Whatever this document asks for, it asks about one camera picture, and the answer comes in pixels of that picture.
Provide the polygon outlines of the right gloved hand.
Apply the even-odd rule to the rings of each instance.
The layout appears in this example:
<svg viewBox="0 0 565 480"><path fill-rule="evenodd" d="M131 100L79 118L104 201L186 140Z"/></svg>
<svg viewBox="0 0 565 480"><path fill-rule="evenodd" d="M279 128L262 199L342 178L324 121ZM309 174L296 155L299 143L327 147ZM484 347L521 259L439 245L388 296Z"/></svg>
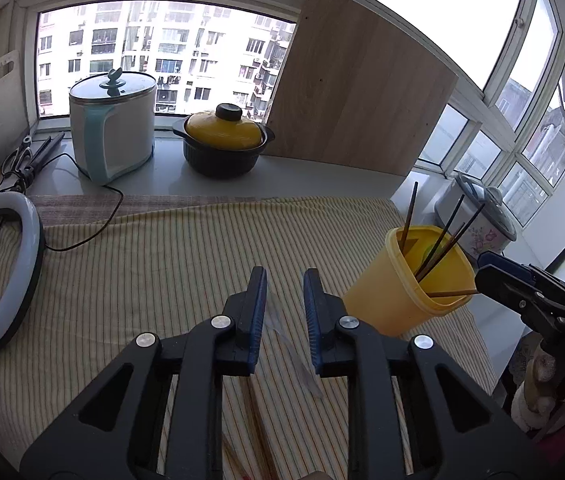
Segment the right gloved hand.
<svg viewBox="0 0 565 480"><path fill-rule="evenodd" d="M540 430L564 398L565 364L538 346L514 395L511 419L523 432Z"/></svg>

